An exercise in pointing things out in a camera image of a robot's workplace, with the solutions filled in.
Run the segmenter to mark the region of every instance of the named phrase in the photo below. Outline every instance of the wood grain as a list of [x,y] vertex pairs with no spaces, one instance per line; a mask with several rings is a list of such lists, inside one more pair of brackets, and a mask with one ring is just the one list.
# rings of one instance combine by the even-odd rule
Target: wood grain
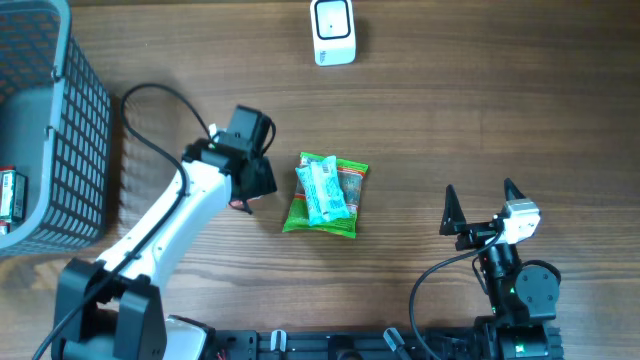
[[[408,325],[410,289],[454,254],[438,236],[444,189],[470,221],[502,202],[509,176],[543,212],[520,247],[563,273],[558,319],[567,359],[640,353],[640,12],[633,2],[393,1],[355,5],[354,64],[313,63],[307,3],[74,8],[74,33],[114,95],[143,81],[182,91],[208,122],[236,104],[277,123],[269,151],[280,191],[227,210],[172,277],[164,309],[216,328]],[[200,136],[157,92],[128,104],[133,125],[178,155]],[[120,133],[122,236],[172,169]],[[281,233],[300,151],[370,165],[358,238]],[[30,356],[51,328],[68,255],[0,262],[0,358]],[[418,296],[423,325],[490,313],[469,262]]]

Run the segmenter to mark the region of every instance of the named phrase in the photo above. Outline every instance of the black base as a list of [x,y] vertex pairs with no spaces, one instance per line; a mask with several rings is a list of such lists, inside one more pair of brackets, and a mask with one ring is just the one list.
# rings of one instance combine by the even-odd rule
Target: black base
[[[227,360],[393,360],[391,352],[379,332],[313,332],[288,333],[286,352],[272,352],[271,333],[255,331],[216,332],[216,345],[225,349]],[[400,332],[405,349],[413,360],[426,360],[426,353],[420,347],[416,337],[410,332]],[[562,360],[564,352],[560,330],[548,328],[547,335],[551,351],[547,356],[529,357],[525,355],[513,359],[549,359]],[[441,359],[479,360],[492,359],[483,355],[483,339],[474,328],[430,329],[426,332],[427,342]],[[495,359],[509,359],[496,355]]]

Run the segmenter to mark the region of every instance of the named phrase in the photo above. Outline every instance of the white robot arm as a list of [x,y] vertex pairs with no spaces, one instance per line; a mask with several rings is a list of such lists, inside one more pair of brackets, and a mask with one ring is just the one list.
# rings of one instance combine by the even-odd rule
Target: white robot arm
[[[220,173],[215,166],[200,161],[182,162],[189,183],[187,193],[173,215],[148,242],[138,258],[132,261],[120,276],[135,280],[145,275],[151,284],[164,292],[169,277],[196,236],[204,226],[231,201],[232,180]],[[180,191],[182,181],[176,173],[171,184],[138,224],[111,248],[103,252],[98,261],[104,261],[104,269],[113,270],[124,257],[149,233]]]
[[[156,84],[132,91],[142,87],[159,87],[181,98]],[[128,126],[124,111],[121,116]],[[54,330],[34,359],[42,356],[48,343],[53,359],[201,358],[206,329],[176,317],[165,324],[161,293],[198,233],[218,212],[239,201],[251,213],[249,199],[277,191],[264,156],[275,137],[269,117],[238,106],[226,131],[213,129],[208,138],[186,147],[181,163],[164,153],[178,171],[127,235],[96,262],[73,259],[67,265],[58,282]],[[271,140],[264,145],[269,130]],[[155,147],[144,138],[141,141]],[[118,311],[98,306],[113,300],[119,302]]]

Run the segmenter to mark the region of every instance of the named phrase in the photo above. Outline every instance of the snack package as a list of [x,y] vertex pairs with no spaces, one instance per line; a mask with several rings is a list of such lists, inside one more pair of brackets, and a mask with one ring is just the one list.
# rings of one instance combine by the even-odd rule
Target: snack package
[[[300,154],[299,167],[306,167],[312,162],[318,162],[324,159],[324,156],[303,152]],[[344,159],[336,159],[336,165],[338,182],[344,193],[345,203],[350,214],[349,218],[337,219],[316,226],[309,225],[305,191],[302,184],[298,181],[296,193],[291,202],[291,208],[289,209],[289,216],[287,217],[282,232],[292,230],[321,230],[350,238],[356,237],[356,220],[358,219],[362,181],[369,166]]]
[[304,187],[310,226],[350,217],[338,183],[335,156],[297,168],[296,173]]

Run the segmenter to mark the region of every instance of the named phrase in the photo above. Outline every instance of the gray basket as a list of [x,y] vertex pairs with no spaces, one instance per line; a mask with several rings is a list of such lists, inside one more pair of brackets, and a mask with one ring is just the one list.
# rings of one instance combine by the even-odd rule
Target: gray basket
[[0,0],[0,166],[26,175],[26,217],[0,256],[97,241],[111,144],[107,91],[71,36],[64,0]]

